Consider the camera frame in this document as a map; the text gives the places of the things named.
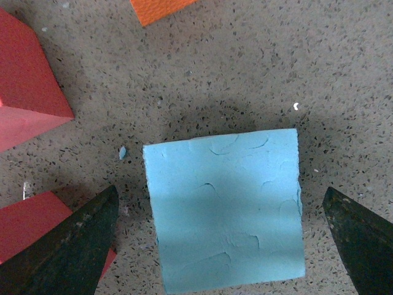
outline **cube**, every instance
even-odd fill
[[[64,221],[72,211],[52,192],[44,192],[0,209],[0,264]],[[101,277],[115,259],[109,250]]]
[[[74,118],[34,31],[0,8],[0,152]]]
[[[296,129],[144,146],[165,290],[305,274]]]
[[[197,0],[131,0],[142,26],[147,26]]]

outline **white debris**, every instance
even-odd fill
[[[127,153],[127,149],[125,148],[125,146],[122,146],[119,151],[119,159],[123,160],[126,153]]]
[[[128,214],[128,206],[126,206],[125,208],[124,208],[124,215],[125,216],[130,216],[130,214]]]
[[[28,181],[25,181],[23,183],[23,199],[26,200],[32,196],[33,196],[33,190],[31,188],[31,185]]]

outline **terrazzo floor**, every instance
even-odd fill
[[[24,181],[73,210],[115,184],[97,295],[164,294],[143,144],[292,127],[306,277],[196,294],[356,294],[321,204],[333,186],[393,221],[393,2],[199,0],[146,28],[127,0],[0,7],[36,31],[76,116],[0,154],[0,207]]]

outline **small blue fragment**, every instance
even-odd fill
[[[127,153],[127,149],[124,146],[122,146],[119,151],[119,159],[123,160],[126,153]]]

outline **red block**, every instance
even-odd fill
[[[52,192],[0,209],[0,264],[39,240],[71,214]],[[109,250],[101,277],[115,257]]]
[[[35,32],[0,8],[0,152],[73,118]]]

